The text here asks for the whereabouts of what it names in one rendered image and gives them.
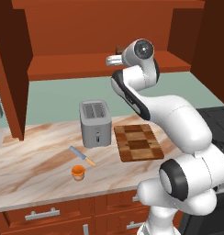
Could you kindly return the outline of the red-brown cabinet door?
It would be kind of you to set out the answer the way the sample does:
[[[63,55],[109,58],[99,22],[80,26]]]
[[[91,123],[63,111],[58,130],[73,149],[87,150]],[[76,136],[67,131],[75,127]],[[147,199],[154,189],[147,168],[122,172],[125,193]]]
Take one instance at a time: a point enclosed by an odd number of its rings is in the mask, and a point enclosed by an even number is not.
[[[224,104],[224,0],[206,0],[191,73]]]
[[[13,138],[24,139],[33,53],[25,11],[0,0],[0,97]]]

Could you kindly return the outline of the small red-brown drawer front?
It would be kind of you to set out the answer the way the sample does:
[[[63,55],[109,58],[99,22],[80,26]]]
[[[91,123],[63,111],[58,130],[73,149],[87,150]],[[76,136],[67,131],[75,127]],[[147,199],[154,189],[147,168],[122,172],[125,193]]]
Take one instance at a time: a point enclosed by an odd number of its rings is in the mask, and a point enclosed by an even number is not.
[[[124,191],[106,196],[106,206],[108,209],[115,209],[119,207],[136,207],[140,206],[140,202],[133,200],[136,195],[135,190]]]

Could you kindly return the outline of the black oven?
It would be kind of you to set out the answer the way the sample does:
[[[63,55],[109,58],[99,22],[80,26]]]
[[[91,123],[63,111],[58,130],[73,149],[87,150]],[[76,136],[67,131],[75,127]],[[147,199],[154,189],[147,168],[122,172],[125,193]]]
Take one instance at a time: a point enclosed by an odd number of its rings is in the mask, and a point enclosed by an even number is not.
[[[183,214],[178,228],[181,235],[224,235],[224,193],[217,194],[217,206],[207,216]]]

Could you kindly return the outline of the grey toaster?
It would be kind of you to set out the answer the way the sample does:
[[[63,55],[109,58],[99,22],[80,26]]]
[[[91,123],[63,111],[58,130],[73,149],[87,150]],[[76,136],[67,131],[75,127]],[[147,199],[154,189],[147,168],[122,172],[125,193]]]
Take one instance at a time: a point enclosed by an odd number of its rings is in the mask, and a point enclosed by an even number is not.
[[[83,144],[87,149],[111,144],[112,118],[105,100],[86,100],[79,104]]]

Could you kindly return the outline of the wide red-brown drawer front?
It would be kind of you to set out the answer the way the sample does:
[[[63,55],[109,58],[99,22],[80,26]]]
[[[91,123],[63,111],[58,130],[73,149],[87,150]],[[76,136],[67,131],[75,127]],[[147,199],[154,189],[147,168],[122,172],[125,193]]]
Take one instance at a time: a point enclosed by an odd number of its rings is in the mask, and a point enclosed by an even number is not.
[[[47,212],[54,207],[59,209],[61,214],[59,216],[40,218],[35,220],[25,220],[25,216],[29,215],[32,211],[37,213]],[[92,200],[90,198],[81,198],[76,200],[64,201],[59,203],[53,203],[43,206],[27,207],[21,209],[10,210],[4,212],[3,215],[10,228],[20,227],[30,224],[40,224],[52,221],[60,221],[63,219],[78,219],[88,218],[91,216],[93,211]]]

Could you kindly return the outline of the wooden chequered cutting board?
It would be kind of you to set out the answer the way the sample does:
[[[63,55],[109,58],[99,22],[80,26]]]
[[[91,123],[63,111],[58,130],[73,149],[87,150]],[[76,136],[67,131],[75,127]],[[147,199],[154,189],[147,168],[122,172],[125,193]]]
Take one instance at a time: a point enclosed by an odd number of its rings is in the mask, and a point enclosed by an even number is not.
[[[159,142],[149,124],[115,126],[120,160],[122,162],[140,162],[164,158]]]

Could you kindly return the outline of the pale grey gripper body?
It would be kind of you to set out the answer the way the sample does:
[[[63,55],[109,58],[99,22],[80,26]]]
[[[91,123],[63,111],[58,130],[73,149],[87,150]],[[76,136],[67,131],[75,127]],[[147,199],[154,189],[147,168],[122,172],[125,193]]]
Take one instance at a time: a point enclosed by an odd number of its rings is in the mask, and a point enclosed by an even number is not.
[[[118,66],[118,65],[122,65],[123,61],[122,61],[122,56],[119,55],[111,55],[108,56],[106,58],[106,65],[107,66]]]

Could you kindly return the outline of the small orange cup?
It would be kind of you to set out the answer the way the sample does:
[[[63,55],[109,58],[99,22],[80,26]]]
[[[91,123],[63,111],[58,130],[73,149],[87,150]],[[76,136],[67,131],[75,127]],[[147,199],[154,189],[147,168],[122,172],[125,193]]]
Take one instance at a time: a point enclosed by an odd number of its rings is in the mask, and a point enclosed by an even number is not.
[[[82,165],[75,165],[72,168],[72,176],[75,181],[82,181],[84,179],[85,169]]]

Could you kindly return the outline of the black hob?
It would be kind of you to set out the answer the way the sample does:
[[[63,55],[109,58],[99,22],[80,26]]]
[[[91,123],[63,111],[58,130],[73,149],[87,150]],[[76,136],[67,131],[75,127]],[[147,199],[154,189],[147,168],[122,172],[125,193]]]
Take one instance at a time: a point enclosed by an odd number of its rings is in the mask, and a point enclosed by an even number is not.
[[[199,108],[197,111],[211,129],[213,142],[224,151],[224,106]]]

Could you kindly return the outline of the red-brown open wall cabinet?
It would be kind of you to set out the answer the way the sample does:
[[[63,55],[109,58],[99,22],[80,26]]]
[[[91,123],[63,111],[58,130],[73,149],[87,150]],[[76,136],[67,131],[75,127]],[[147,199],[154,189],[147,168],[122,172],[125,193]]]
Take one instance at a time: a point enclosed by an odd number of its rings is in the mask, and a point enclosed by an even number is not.
[[[191,67],[196,30],[174,32],[174,20],[198,24],[202,0],[12,0],[25,11],[33,52],[30,81],[110,75],[106,57],[148,39],[163,73]]]

